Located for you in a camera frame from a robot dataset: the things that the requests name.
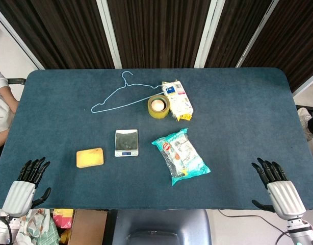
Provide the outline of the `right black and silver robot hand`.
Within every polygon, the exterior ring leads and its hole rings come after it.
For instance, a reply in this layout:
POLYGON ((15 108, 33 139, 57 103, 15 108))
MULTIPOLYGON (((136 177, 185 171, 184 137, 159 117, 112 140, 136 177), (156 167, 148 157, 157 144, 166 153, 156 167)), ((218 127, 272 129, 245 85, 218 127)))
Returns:
POLYGON ((257 160, 259 164, 252 162, 251 165, 258 173, 272 204, 264 205, 256 200, 252 200, 252 203, 258 209, 276 213, 286 221, 302 218, 306 212, 305 206, 295 185, 287 178, 281 165, 262 158, 257 160))

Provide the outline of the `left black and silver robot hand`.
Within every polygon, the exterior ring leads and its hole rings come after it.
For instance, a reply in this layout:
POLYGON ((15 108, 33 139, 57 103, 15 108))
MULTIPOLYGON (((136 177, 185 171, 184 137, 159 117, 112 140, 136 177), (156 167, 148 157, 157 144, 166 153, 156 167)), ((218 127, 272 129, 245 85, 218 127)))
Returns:
POLYGON ((29 210, 34 209, 48 199, 51 193, 50 187, 46 189, 42 197, 36 200, 34 199, 34 195, 49 165, 50 162, 45 161, 43 157, 34 161, 29 160, 22 166, 3 204, 2 211, 7 216, 15 218, 25 216, 29 210))

